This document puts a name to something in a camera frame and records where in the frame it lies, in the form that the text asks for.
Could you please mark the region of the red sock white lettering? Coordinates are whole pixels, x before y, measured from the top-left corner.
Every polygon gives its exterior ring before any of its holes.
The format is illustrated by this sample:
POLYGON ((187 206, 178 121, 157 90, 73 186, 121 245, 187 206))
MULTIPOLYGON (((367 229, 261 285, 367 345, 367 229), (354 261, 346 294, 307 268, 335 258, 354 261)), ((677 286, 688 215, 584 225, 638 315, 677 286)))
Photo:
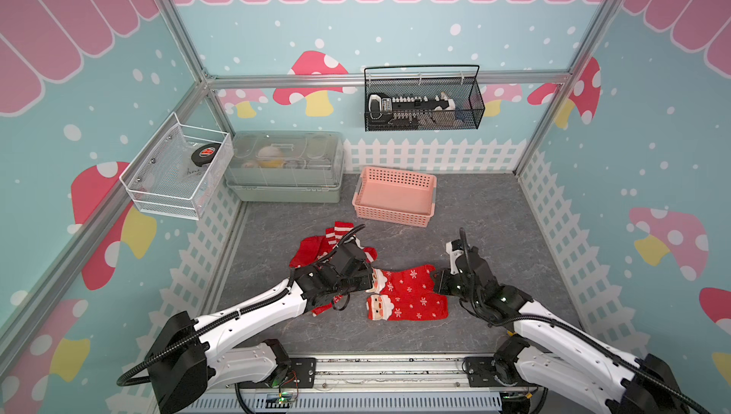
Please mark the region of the red sock white lettering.
POLYGON ((312 265, 322 256, 327 255, 339 240, 333 231, 329 231, 324 236, 311 236, 302 242, 291 259, 289 266, 292 269, 298 269, 299 267, 306 267, 312 265))

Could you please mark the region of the red Santa sock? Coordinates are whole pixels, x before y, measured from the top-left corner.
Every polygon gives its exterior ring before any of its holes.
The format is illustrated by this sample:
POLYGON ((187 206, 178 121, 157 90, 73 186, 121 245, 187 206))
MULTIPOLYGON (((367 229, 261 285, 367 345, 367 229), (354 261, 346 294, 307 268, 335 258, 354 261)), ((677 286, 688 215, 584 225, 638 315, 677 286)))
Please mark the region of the red Santa sock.
POLYGON ((434 282, 431 273, 433 265, 420 265, 404 271, 373 269, 372 288, 369 293, 381 295, 416 294, 432 292, 434 282))
POLYGON ((447 297, 439 294, 371 295, 367 299, 367 314, 371 321, 429 322, 445 320, 447 297))

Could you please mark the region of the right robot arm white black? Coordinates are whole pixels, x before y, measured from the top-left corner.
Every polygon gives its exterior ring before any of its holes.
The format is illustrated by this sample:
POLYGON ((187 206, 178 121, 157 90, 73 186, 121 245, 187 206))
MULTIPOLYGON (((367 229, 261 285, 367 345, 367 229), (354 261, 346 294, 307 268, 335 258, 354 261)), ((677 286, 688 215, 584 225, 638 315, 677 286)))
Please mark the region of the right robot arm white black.
POLYGON ((515 286, 498 282, 466 235, 445 246, 449 266, 432 278, 436 292, 456 297, 471 316, 510 331, 493 355, 497 380, 524 381, 594 413, 702 413, 681 391, 664 360, 621 351, 551 313, 515 286))

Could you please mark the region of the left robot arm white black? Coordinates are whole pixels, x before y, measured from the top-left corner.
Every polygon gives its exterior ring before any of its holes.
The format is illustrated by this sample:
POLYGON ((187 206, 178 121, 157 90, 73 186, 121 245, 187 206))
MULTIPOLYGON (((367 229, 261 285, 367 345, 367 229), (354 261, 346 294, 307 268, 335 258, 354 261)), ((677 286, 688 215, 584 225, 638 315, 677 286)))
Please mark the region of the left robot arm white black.
POLYGON ((186 311, 173 315, 144 360, 118 377, 118 387, 151 385, 162 413, 177 413, 224 385, 278 387, 292 370, 283 346, 276 340, 239 345, 326 305, 344 309, 352 293, 373 288, 372 263, 357 238, 362 228, 356 225, 329 252, 293 267, 285 280, 258 296, 197 318, 186 311))

